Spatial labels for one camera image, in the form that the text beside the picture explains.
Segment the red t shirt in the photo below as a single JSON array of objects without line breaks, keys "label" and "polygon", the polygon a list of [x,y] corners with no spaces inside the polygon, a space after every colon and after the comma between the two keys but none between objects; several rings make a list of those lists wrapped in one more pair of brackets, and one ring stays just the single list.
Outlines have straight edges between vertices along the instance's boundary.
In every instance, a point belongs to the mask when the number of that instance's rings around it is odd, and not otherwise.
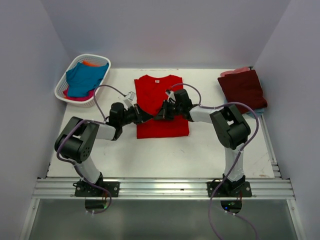
[{"label": "red t shirt", "polygon": [[[137,104],[141,109],[152,116],[156,116],[163,102],[168,99],[166,90],[178,84],[174,89],[183,88],[183,78],[176,75],[164,77],[153,77],[144,75],[134,80]],[[151,119],[136,126],[136,137],[138,139],[149,138],[175,138],[186,137],[190,133],[189,122],[182,116],[175,116],[173,120]]]}]

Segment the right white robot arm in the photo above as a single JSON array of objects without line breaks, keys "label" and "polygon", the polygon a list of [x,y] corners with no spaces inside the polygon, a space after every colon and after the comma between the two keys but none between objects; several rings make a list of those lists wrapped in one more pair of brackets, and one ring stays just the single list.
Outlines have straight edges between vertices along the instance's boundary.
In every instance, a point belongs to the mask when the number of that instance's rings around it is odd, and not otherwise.
[{"label": "right white robot arm", "polygon": [[172,121],[181,116],[189,122],[212,124],[216,136],[225,150],[225,170],[223,174],[223,192],[235,196],[245,183],[243,146],[248,141],[251,129],[236,105],[226,105],[220,110],[193,104],[185,89],[168,91],[168,99],[154,119]]}]

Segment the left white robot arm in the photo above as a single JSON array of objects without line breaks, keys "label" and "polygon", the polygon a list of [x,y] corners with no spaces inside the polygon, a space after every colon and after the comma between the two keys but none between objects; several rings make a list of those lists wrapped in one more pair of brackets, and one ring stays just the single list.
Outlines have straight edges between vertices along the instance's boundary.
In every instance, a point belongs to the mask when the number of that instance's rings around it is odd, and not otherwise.
[{"label": "left white robot arm", "polygon": [[86,190],[92,196],[103,193],[102,173],[91,158],[96,139],[116,141],[123,133],[123,127],[130,124],[143,124],[153,116],[138,104],[125,108],[120,102],[111,105],[109,116],[104,122],[72,117],[54,144],[56,157],[70,163],[80,179],[86,182]]}]

